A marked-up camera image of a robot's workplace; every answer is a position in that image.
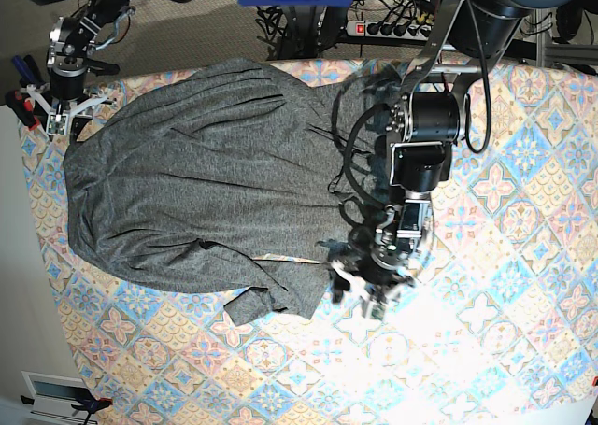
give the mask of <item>wrinkled fabric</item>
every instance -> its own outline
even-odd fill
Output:
[[[345,89],[338,129],[366,109]],[[270,311],[310,318],[330,283],[320,264],[349,226],[328,186],[340,87],[308,88],[269,65],[234,60],[147,93],[64,158],[68,239],[113,276],[176,292],[246,289],[225,308],[237,325]],[[350,193],[341,181],[339,193]]]

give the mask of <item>power strip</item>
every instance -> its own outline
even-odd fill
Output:
[[[387,39],[409,39],[426,42],[432,31],[432,26],[410,24],[395,25],[391,23],[380,24],[377,21],[348,21],[347,35],[354,37],[385,37]]]

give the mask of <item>patterned tablecloth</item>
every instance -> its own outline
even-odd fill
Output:
[[[383,62],[277,64],[317,86]],[[192,72],[105,87],[87,135],[142,93]],[[384,323],[355,296],[312,320],[234,327],[235,294],[118,280],[69,249],[66,143],[21,128],[41,252],[82,379],[106,423],[464,423],[581,400],[598,375],[598,79],[524,66],[491,75],[493,134],[460,146],[434,192],[436,250]],[[472,90],[475,124],[485,119]]]

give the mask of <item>gray fabric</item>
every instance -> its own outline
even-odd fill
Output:
[[[354,86],[341,131],[364,110]],[[312,131],[330,130],[337,93],[234,60],[141,96],[66,152],[71,248],[156,290],[247,288],[226,306],[235,324],[269,311],[310,318],[326,269],[251,258],[326,261],[321,242],[346,241],[338,198],[327,191],[341,157]]]

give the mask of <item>tile pattern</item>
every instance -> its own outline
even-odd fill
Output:
[[[310,86],[399,68],[275,66]],[[191,73],[104,86],[116,103],[99,107],[83,138],[140,94]],[[114,401],[102,420],[448,424],[592,395],[598,79],[500,66],[491,84],[491,148],[482,156],[456,148],[453,178],[434,192],[434,257],[385,323],[364,321],[353,294],[332,305],[327,292],[312,320],[271,314],[235,327],[222,310],[231,292],[159,292],[102,273],[67,244],[66,143],[21,128],[31,209],[66,341],[81,378]],[[481,86],[471,94],[480,131]]]

